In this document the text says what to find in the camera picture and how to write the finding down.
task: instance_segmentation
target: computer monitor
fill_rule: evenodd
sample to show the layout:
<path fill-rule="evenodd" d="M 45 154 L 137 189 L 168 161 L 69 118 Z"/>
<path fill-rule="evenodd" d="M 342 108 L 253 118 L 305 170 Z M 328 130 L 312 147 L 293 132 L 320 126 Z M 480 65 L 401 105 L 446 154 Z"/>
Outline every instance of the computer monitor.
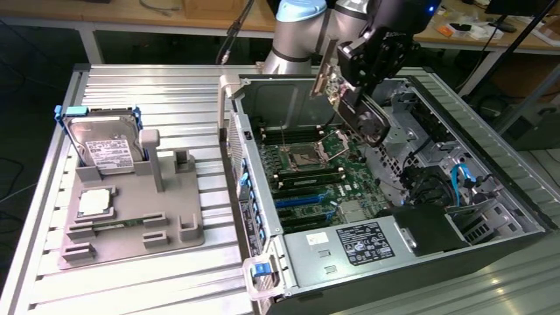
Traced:
<path fill-rule="evenodd" d="M 533 16 L 544 10 L 549 2 L 550 0 L 490 0 L 485 13 L 501 16 L 496 22 L 489 23 L 490 26 L 496 26 L 508 33 L 516 32 L 514 26 L 504 22 L 505 17 L 508 15 Z"/>
<path fill-rule="evenodd" d="M 490 0 L 488 14 L 533 16 L 538 14 L 550 0 Z"/>

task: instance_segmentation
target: aluminum slotted surface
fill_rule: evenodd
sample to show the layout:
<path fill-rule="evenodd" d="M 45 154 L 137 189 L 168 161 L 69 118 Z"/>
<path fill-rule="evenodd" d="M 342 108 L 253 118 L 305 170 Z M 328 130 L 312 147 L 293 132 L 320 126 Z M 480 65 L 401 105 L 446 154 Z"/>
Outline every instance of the aluminum slotted surface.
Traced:
<path fill-rule="evenodd" d="M 240 253 L 217 143 L 217 79 L 248 67 L 93 66 L 81 104 L 136 105 L 158 129 L 158 154 L 189 148 L 196 159 L 205 243 L 66 272 L 57 269 L 77 157 L 68 146 L 49 232 L 30 290 L 29 314 L 248 314 Z"/>
<path fill-rule="evenodd" d="M 169 155 L 173 148 L 190 148 L 197 160 L 205 244 L 60 272 L 57 250 L 77 161 L 69 143 L 64 141 L 60 158 L 50 161 L 54 167 L 50 193 L 37 218 L 37 224 L 46 228 L 28 239 L 36 246 L 28 247 L 33 255 L 29 255 L 28 269 L 21 272 L 25 278 L 17 289 L 21 294 L 0 305 L 10 306 L 6 314 L 252 312 L 240 273 L 238 244 L 217 147 L 216 97 L 221 74 L 253 73 L 256 70 L 250 66 L 92 67 L 86 81 L 78 84 L 74 104 L 137 105 L 145 128 L 157 128 L 161 133 L 158 155 Z M 528 171 L 517 154 L 493 137 L 488 126 L 441 80 L 417 68 L 406 68 L 400 74 L 418 78 L 509 176 L 528 190 L 544 212 L 558 221 L 557 195 L 544 189 L 548 187 L 538 176 Z M 560 238 L 553 234 L 477 273 L 340 314 L 560 314 L 558 265 Z M 372 294 L 378 289 L 382 288 L 372 288 Z"/>

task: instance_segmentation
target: warning label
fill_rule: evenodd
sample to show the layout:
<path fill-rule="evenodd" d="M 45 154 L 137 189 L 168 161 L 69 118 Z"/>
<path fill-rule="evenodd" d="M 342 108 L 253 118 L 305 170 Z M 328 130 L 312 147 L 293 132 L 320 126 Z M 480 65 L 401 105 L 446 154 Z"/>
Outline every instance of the warning label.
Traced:
<path fill-rule="evenodd" d="M 352 265 L 358 266 L 394 257 L 377 222 L 341 228 L 336 232 Z"/>
<path fill-rule="evenodd" d="M 125 139 L 88 141 L 85 146 L 98 169 L 132 167 L 132 155 Z"/>

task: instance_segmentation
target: hard drive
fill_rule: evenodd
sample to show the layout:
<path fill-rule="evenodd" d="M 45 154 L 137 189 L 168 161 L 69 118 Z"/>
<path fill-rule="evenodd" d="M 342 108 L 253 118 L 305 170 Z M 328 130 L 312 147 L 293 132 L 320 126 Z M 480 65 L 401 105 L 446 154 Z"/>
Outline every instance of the hard drive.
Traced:
<path fill-rule="evenodd" d="M 70 106 L 54 119 L 69 135 L 81 166 L 96 166 L 102 175 L 133 172 L 133 162 L 145 159 L 138 108 L 89 110 Z"/>

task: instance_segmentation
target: motherboard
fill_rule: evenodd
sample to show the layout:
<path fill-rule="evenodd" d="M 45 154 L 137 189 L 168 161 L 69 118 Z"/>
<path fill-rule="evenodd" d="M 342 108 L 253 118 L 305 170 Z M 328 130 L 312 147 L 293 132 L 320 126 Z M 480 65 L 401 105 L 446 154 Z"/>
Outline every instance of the motherboard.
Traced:
<path fill-rule="evenodd" d="M 338 127 L 260 129 L 258 153 L 285 233 L 376 217 L 389 204 L 358 142 Z"/>

